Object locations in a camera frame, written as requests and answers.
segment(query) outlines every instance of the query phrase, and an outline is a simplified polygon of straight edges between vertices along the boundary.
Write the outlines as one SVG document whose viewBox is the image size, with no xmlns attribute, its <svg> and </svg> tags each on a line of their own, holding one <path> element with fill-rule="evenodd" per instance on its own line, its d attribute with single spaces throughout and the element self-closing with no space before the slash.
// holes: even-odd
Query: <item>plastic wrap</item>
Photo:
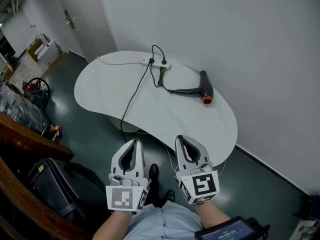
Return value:
<svg viewBox="0 0 320 240">
<path fill-rule="evenodd" d="M 49 120 L 41 109 L 0 82 L 0 112 L 29 130 L 42 134 Z"/>
</svg>

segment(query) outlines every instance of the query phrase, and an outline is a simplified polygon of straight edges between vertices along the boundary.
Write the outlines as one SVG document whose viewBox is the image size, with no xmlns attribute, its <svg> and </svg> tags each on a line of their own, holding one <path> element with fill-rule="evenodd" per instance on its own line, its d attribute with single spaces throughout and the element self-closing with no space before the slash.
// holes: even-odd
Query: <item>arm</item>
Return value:
<svg viewBox="0 0 320 240">
<path fill-rule="evenodd" d="M 196 204 L 195 209 L 205 229 L 230 220 L 230 218 L 225 213 L 220 211 L 212 201 Z"/>
<path fill-rule="evenodd" d="M 115 211 L 95 232 L 92 240 L 122 240 L 127 233 L 132 214 Z"/>
</svg>

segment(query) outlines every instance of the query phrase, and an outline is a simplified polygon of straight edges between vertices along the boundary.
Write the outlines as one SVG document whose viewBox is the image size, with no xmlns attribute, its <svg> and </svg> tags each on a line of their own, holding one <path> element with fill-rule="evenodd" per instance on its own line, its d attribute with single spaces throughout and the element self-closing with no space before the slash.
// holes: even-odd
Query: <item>wooden railing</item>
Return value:
<svg viewBox="0 0 320 240">
<path fill-rule="evenodd" d="M 30 131 L 1 112 L 0 141 L 28 151 L 30 156 L 34 155 L 37 158 L 53 158 L 68 162 L 74 156 L 69 148 Z M 0 158 L 0 189 L 21 212 L 53 237 L 61 240 L 92 239 L 92 233 L 73 225 L 39 201 L 18 180 L 2 158 Z M 11 232 L 11 237 L 15 235 L 14 228 L 3 219 L 0 219 L 0 227 Z"/>
</svg>

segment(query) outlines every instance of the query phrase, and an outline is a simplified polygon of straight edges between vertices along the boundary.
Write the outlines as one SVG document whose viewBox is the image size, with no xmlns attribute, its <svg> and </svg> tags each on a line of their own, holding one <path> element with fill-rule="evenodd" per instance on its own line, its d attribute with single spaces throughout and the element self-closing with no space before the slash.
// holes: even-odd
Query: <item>electronic device screen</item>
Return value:
<svg viewBox="0 0 320 240">
<path fill-rule="evenodd" d="M 255 231 L 250 228 L 243 219 L 229 221 L 211 229 L 197 232 L 197 239 L 201 240 L 242 240 L 246 239 Z"/>
</svg>

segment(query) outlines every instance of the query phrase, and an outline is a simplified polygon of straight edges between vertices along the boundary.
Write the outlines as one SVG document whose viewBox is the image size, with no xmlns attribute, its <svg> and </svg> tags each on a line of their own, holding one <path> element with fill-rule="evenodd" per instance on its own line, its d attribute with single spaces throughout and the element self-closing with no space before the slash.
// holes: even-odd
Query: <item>person's leg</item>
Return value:
<svg viewBox="0 0 320 240">
<path fill-rule="evenodd" d="M 163 199 L 159 201 L 158 207 L 162 208 L 166 204 L 167 201 L 171 201 L 174 203 L 175 200 L 176 200 L 175 192 L 173 190 L 169 189 L 165 193 Z"/>
<path fill-rule="evenodd" d="M 159 207 L 159 181 L 158 181 L 158 175 L 159 175 L 159 168 L 154 163 L 151 165 L 149 170 L 149 179 L 151 180 L 150 183 L 150 190 L 146 197 L 146 200 L 144 202 L 144 205 L 150 205 L 153 204 L 154 207 Z"/>
</svg>

